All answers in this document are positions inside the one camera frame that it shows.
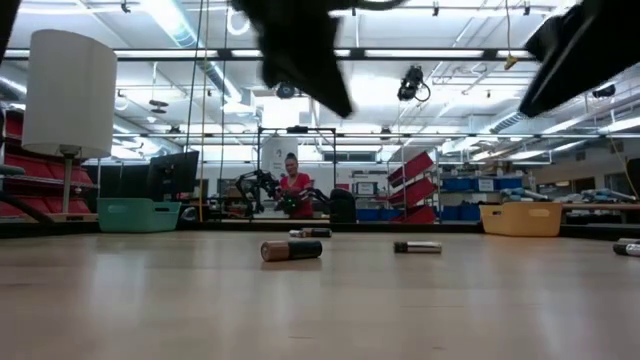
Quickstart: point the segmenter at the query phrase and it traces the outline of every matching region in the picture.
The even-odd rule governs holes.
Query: computer monitor
[[[149,162],[147,186],[154,201],[178,201],[178,194],[193,192],[199,151],[158,156]]]

